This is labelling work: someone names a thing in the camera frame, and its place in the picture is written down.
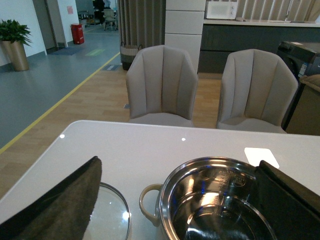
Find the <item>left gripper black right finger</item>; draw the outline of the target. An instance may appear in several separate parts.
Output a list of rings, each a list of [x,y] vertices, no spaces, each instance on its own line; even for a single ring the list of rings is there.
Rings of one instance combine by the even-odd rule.
[[[320,238],[320,196],[262,160],[254,170],[253,206],[278,240]]]

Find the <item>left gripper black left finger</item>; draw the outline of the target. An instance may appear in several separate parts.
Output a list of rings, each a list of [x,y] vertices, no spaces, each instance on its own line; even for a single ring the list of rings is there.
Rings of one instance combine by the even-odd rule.
[[[81,240],[90,222],[102,176],[94,156],[56,186],[0,225],[2,240]]]

